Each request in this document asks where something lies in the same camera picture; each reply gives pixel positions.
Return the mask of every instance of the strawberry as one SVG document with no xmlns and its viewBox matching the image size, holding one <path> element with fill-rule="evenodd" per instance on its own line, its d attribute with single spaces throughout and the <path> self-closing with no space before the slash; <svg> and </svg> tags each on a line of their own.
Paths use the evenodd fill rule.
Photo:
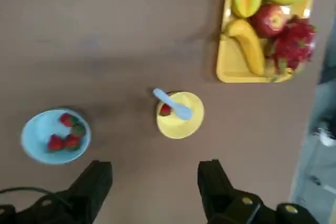
<svg viewBox="0 0 336 224">
<path fill-rule="evenodd" d="M 269 58 L 273 59 L 278 73 L 286 68 L 295 71 L 309 61 L 315 47 L 316 29 L 308 19 L 294 16 L 275 40 Z"/>
<path fill-rule="evenodd" d="M 76 123 L 78 123 L 78 118 L 70 115 L 69 113 L 64 113 L 59 118 L 60 122 L 64 124 L 66 127 L 72 127 Z"/>
<path fill-rule="evenodd" d="M 64 141 L 64 147 L 70 151 L 75 151 L 80 147 L 80 137 L 67 135 Z"/>
<path fill-rule="evenodd" d="M 82 137 L 85 136 L 85 134 L 86 134 L 85 126 L 81 123 L 78 123 L 71 128 L 71 135 L 74 137 Z"/>
<path fill-rule="evenodd" d="M 58 135 L 51 135 L 48 142 L 48 150 L 50 152 L 57 152 L 64 148 L 63 139 Z"/>
<path fill-rule="evenodd" d="M 160 116 L 167 116 L 172 113 L 172 109 L 167 105 L 163 104 L 161 110 L 160 110 Z"/>
</svg>

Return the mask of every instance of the light blue bowl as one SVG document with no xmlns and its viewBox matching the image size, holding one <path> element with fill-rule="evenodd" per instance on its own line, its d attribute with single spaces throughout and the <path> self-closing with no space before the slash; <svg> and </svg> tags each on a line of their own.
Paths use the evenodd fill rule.
<svg viewBox="0 0 336 224">
<path fill-rule="evenodd" d="M 85 128 L 86 135 L 81 139 L 78 150 L 49 152 L 47 145 L 50 136 L 53 134 L 66 137 L 70 134 L 70 127 L 65 127 L 59 118 L 63 113 L 69 113 L 79 119 Z M 69 109 L 55 109 L 42 112 L 30 119 L 22 130 L 21 145 L 24 151 L 31 158 L 50 165 L 65 164 L 73 161 L 82 155 L 91 141 L 91 130 L 89 124 L 75 111 Z"/>
</svg>

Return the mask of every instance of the yellow bowl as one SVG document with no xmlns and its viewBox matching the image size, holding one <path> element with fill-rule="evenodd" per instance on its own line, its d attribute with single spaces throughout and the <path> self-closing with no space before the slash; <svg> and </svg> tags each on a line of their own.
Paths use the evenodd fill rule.
<svg viewBox="0 0 336 224">
<path fill-rule="evenodd" d="M 156 122 L 159 130 L 163 135 L 173 139 L 190 136 L 200 127 L 203 121 L 204 106 L 202 101 L 189 92 L 174 92 L 169 95 L 175 102 L 188 106 L 193 111 L 193 116 L 188 121 L 181 120 L 174 112 L 167 116 L 161 116 L 159 112 L 163 103 L 160 102 L 156 110 Z"/>
</svg>

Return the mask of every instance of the banana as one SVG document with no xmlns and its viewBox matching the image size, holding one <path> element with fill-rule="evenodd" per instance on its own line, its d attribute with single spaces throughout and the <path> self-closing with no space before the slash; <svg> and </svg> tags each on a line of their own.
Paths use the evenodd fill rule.
<svg viewBox="0 0 336 224">
<path fill-rule="evenodd" d="M 228 37 L 234 37 L 240 43 L 251 72 L 263 76 L 265 57 L 251 25 L 243 19 L 237 19 L 228 24 L 226 34 Z"/>
</svg>

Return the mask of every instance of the dragon fruit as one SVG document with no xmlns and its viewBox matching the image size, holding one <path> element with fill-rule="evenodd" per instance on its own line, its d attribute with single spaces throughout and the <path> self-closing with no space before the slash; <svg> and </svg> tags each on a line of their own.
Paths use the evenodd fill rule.
<svg viewBox="0 0 336 224">
<path fill-rule="evenodd" d="M 294 16 L 288 21 L 268 55 L 274 60 L 278 74 L 284 73 L 286 68 L 294 72 L 300 65 L 310 61 L 315 37 L 316 29 L 309 24 L 308 19 Z"/>
</svg>

